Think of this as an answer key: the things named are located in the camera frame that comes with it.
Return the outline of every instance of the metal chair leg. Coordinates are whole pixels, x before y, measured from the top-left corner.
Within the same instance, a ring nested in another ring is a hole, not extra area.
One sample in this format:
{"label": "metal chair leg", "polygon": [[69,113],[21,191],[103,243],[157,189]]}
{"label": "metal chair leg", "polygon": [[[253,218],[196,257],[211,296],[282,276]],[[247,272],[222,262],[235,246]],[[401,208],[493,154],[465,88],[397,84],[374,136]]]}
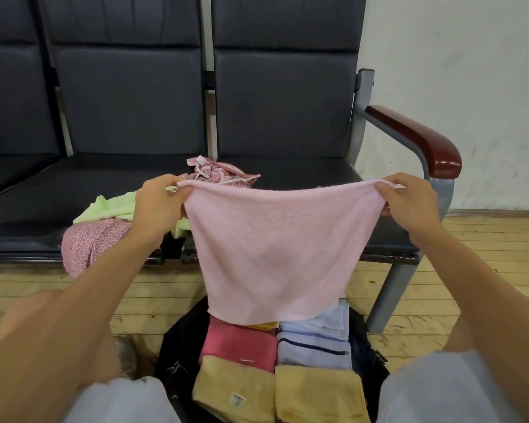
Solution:
{"label": "metal chair leg", "polygon": [[367,318],[368,332],[380,334],[384,331],[388,320],[394,313],[402,294],[406,291],[417,266],[392,264],[388,276],[384,280],[374,306]]}

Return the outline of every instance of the hand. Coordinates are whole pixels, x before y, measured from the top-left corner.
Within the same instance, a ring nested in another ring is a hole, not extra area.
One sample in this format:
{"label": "hand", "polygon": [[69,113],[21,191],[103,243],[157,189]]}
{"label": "hand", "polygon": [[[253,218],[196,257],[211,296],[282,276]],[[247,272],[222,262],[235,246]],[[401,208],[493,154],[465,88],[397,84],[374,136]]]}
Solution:
{"label": "hand", "polygon": [[133,223],[127,236],[143,240],[153,249],[161,245],[163,236],[185,216],[183,204],[192,192],[191,187],[179,188],[176,192],[166,190],[181,180],[167,174],[143,183],[135,195]]}
{"label": "hand", "polygon": [[413,175],[401,173],[384,179],[405,188],[392,188],[382,183],[375,185],[389,206],[382,214],[391,214],[409,233],[411,242],[419,248],[420,242],[427,234],[443,229],[439,219],[437,193],[429,181]]}

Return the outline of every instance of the black stripe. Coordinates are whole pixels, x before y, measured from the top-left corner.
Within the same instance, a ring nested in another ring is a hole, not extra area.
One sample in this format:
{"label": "black stripe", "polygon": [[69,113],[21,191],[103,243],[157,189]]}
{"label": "black stripe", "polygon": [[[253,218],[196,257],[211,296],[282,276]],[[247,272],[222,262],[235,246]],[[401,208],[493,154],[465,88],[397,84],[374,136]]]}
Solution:
{"label": "black stripe", "polygon": [[311,345],[307,345],[307,344],[304,344],[304,343],[298,343],[296,341],[292,341],[292,340],[289,340],[287,338],[281,338],[278,342],[280,343],[281,341],[286,341],[288,344],[291,344],[293,346],[299,346],[301,348],[310,348],[310,349],[313,349],[313,350],[319,350],[320,352],[331,353],[332,355],[343,356],[343,355],[347,354],[344,350],[343,351],[336,351],[336,350],[330,350],[328,348],[320,348],[319,346],[311,346]]}

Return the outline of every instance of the brown glossy armrest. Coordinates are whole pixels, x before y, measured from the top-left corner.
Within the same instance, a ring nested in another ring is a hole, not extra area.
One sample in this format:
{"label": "brown glossy armrest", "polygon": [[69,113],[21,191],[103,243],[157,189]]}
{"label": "brown glossy armrest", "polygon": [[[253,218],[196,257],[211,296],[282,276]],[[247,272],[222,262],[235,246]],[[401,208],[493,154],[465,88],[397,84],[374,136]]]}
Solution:
{"label": "brown glossy armrest", "polygon": [[431,177],[458,178],[463,162],[458,149],[447,137],[385,106],[370,105],[365,112],[419,147]]}

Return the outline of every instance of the chair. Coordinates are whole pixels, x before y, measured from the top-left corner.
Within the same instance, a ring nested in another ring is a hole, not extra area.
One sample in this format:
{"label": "chair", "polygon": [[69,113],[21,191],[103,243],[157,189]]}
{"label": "chair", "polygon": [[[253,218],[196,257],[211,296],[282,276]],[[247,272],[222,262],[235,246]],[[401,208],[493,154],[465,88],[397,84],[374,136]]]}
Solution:
{"label": "chair", "polygon": [[[461,161],[444,136],[370,106],[374,71],[356,63],[366,0],[212,0],[218,160],[261,174],[254,187],[293,190],[361,181],[366,122],[419,156],[441,216]],[[367,324],[382,332],[420,262],[382,217],[362,260],[392,263]]]}
{"label": "chair", "polygon": [[74,155],[0,194],[0,262],[61,261],[64,230],[97,195],[206,154],[199,0],[39,6]]}
{"label": "chair", "polygon": [[0,0],[0,191],[65,155],[28,0]]}

